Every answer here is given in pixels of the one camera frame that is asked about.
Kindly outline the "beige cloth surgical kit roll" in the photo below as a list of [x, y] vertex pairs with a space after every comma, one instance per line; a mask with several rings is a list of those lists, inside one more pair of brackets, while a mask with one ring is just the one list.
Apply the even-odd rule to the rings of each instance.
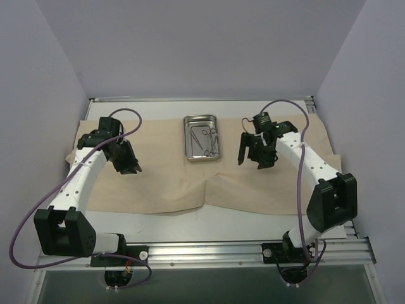
[[221, 155], [217, 161], [189, 162], [181, 119], [124, 122], [142, 172], [119, 174], [108, 163], [98, 175], [86, 209], [97, 212], [169, 213], [204, 205], [268, 215], [294, 215], [311, 197], [302, 183], [297, 200], [297, 170], [284, 156], [272, 168], [251, 160], [238, 164], [241, 122], [219, 121]]

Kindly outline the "steel instrument tray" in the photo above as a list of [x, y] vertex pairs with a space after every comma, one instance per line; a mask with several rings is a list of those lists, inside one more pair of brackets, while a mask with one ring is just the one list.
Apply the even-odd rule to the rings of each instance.
[[[214, 162], [221, 157], [221, 144], [218, 130], [218, 119], [214, 114], [202, 114], [202, 115], [187, 115], [183, 119], [184, 127], [184, 150], [185, 157], [188, 162], [191, 163], [201, 163], [201, 162]], [[193, 130], [199, 139], [203, 149], [197, 145], [195, 140], [190, 135], [190, 128]], [[205, 156], [205, 140], [202, 135], [203, 129], [215, 128], [218, 131], [218, 144], [219, 144], [219, 154], [215, 156]]]

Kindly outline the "steel tweezers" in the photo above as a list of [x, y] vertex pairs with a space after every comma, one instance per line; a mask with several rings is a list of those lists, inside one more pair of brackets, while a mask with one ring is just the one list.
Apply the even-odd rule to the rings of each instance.
[[191, 137], [193, 138], [193, 140], [195, 140], [195, 142], [196, 142], [197, 145], [200, 147], [200, 149], [203, 149], [203, 146], [201, 145], [199, 139], [197, 138], [197, 136], [196, 136], [196, 134], [195, 134], [195, 132], [194, 132], [194, 130], [193, 130], [193, 127], [190, 128], [190, 135], [191, 135]]

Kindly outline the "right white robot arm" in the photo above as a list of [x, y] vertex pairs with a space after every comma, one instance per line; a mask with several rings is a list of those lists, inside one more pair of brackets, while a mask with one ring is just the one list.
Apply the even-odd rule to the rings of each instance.
[[305, 246], [357, 217], [357, 180], [329, 165], [289, 121], [257, 124], [253, 134], [241, 134], [239, 164], [248, 158], [258, 164], [258, 169], [271, 168], [278, 155], [297, 169], [297, 188], [305, 180], [312, 191], [306, 217], [298, 219], [298, 226], [285, 234], [281, 245], [282, 256], [293, 262], [303, 255]]

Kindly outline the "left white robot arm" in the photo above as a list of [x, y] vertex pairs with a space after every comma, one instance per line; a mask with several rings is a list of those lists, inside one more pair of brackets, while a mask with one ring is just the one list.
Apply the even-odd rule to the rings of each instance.
[[34, 225], [45, 255], [89, 257], [104, 254], [112, 265], [128, 257], [123, 235], [97, 232], [85, 209], [97, 176], [107, 162], [122, 175], [141, 171], [132, 145], [123, 135], [122, 123], [113, 117], [99, 119], [98, 128], [77, 143], [67, 182], [46, 209], [38, 209]]

